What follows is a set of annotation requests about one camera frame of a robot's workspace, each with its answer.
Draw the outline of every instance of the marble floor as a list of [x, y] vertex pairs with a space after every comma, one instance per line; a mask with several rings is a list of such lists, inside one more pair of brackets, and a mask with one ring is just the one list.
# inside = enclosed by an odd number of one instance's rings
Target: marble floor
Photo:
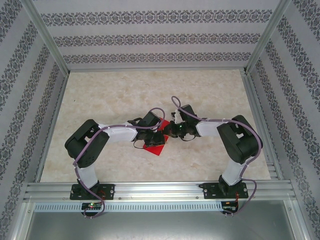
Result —
[[[73, 160], [64, 144], [87, 119], [122, 124], [160, 107], [166, 112], [165, 119], [171, 120], [175, 110], [172, 95], [182, 105], [190, 104], [199, 117], [227, 119], [241, 114], [255, 128], [238, 70], [71, 73], [41, 182], [76, 181]], [[101, 182], [214, 181], [228, 161], [220, 137], [197, 137], [190, 142], [169, 138], [160, 156], [136, 149], [132, 142], [108, 145], [95, 162], [95, 171]], [[263, 154], [250, 164], [244, 177], [270, 179]]]

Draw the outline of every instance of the striped wall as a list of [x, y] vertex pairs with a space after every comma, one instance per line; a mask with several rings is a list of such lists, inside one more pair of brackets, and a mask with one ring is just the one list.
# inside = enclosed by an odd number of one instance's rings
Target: striped wall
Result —
[[251, 72], [283, 175], [320, 239], [320, 1], [293, 0]]
[[71, 70], [244, 67], [279, 0], [35, 0]]
[[0, 240], [33, 182], [66, 81], [17, 0], [0, 3]]

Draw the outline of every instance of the purple cable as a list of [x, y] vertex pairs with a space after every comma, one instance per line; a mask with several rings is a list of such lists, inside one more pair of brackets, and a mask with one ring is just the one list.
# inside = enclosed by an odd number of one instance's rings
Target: purple cable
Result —
[[239, 121], [235, 121], [235, 120], [232, 120], [232, 119], [204, 119], [204, 118], [197, 117], [197, 116], [195, 116], [195, 115], [193, 115], [193, 114], [191, 114], [191, 113], [183, 110], [182, 107], [181, 107], [181, 102], [180, 102], [179, 98], [177, 98], [176, 96], [172, 96], [172, 97], [171, 97], [171, 100], [172, 100], [173, 104], [174, 104], [181, 112], [189, 115], [190, 117], [192, 117], [192, 118], [194, 118], [194, 119], [197, 119], [197, 120], [199, 120], [199, 121], [205, 121], [205, 122], [218, 122], [218, 123], [220, 123], [220, 122], [222, 122], [222, 123], [228, 123], [228, 122], [230, 122], [230, 123], [238, 124], [238, 125], [246, 128], [246, 129], [248, 129], [248, 130], [253, 134], [253, 136], [255, 137], [255, 139], [256, 139], [256, 141], [257, 141], [257, 143], [258, 143], [258, 152], [256, 153], [256, 155], [255, 155], [252, 159], [248, 160], [248, 161], [245, 163], [242, 171], [240, 172], [240, 178], [242, 178], [242, 180], [244, 180], [244, 181], [251, 181], [251, 182], [253, 182], [253, 183], [254, 183], [254, 189], [253, 189], [253, 192], [252, 192], [251, 196], [250, 196], [249, 199], [246, 201], [246, 203], [242, 206], [242, 208], [240, 208], [240, 209], [239, 209], [237, 212], [235, 212], [235, 213], [231, 213], [231, 212], [230, 212], [229, 215], [233, 216], [233, 215], [236, 215], [236, 214], [240, 213], [240, 212], [248, 205], [248, 203], [251, 201], [251, 199], [254, 197], [254, 195], [255, 195], [255, 193], [256, 193], [256, 191], [257, 191], [257, 182], [256, 182], [255, 180], [253, 180], [253, 179], [243, 178], [242, 176], [243, 176], [245, 170], [247, 169], [248, 164], [250, 164], [250, 163], [252, 163], [254, 160], [256, 160], [257, 157], [258, 157], [258, 156], [260, 155], [260, 153], [261, 153], [262, 145], [261, 145], [260, 138], [259, 138], [258, 134], [256, 134], [256, 132], [255, 132], [253, 129], [251, 129], [249, 126], [245, 125], [244, 123], [239, 122]]
[[91, 191], [86, 185], [85, 183], [81, 180], [80, 178], [80, 175], [79, 175], [79, 172], [78, 172], [78, 169], [77, 169], [77, 166], [78, 166], [78, 161], [79, 159], [81, 159], [81, 157], [85, 154], [85, 151], [87, 150], [87, 148], [90, 146], [90, 144], [93, 142], [93, 140], [104, 130], [106, 129], [111, 129], [111, 128], [115, 128], [115, 127], [123, 127], [123, 128], [131, 128], [131, 129], [154, 129], [154, 128], [158, 128], [162, 125], [162, 123], [164, 122], [165, 120], [165, 117], [166, 117], [166, 114], [165, 114], [165, 111], [159, 107], [154, 107], [152, 108], [151, 110], [149, 110], [149, 112], [153, 111], [153, 110], [160, 110], [162, 113], [163, 113], [163, 117], [162, 117], [162, 120], [154, 125], [154, 126], [132, 126], [132, 125], [123, 125], [123, 124], [117, 124], [117, 125], [111, 125], [111, 126], [105, 126], [101, 129], [99, 129], [93, 136], [92, 138], [90, 139], [90, 141], [85, 145], [85, 147], [82, 149], [82, 151], [80, 152], [80, 154], [76, 157], [76, 159], [74, 160], [73, 162], [73, 166], [74, 166], [74, 171], [75, 171], [75, 175], [76, 177], [78, 178], [79, 180], [79, 183], [83, 186], [83, 188], [85, 190], [87, 190], [90, 194], [92, 194], [93, 196], [95, 196], [98, 200], [101, 201], [101, 204], [103, 206], [102, 208], [102, 211], [101, 212], [98, 212], [96, 215], [94, 216], [87, 216], [86, 215], [86, 211], [88, 210], [88, 208], [86, 208], [83, 212], [83, 215], [86, 219], [94, 219], [94, 218], [97, 218], [99, 217], [100, 215], [102, 215], [106, 209], [106, 204], [105, 204], [105, 201], [99, 197], [97, 194], [95, 194], [93, 191]]

